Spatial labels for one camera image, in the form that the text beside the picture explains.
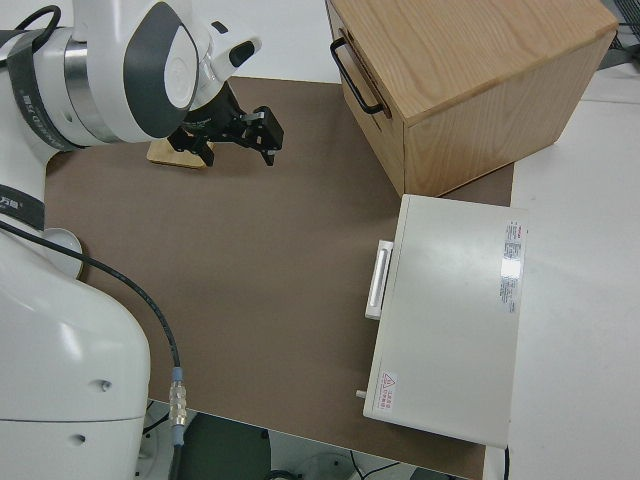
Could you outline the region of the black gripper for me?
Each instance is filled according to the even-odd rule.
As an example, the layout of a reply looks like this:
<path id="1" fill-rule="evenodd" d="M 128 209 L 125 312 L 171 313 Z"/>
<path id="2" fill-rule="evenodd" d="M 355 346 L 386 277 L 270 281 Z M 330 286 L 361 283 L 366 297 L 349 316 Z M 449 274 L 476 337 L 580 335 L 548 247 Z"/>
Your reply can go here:
<path id="1" fill-rule="evenodd" d="M 246 114 L 228 82 L 211 101 L 190 111 L 182 128 L 185 131 L 178 129 L 168 137 L 174 150 L 170 161 L 196 169 L 214 163 L 212 144 L 207 139 L 216 142 L 242 138 L 248 148 L 261 154 L 267 166 L 274 165 L 284 139 L 284 130 L 272 110 L 261 106 Z"/>

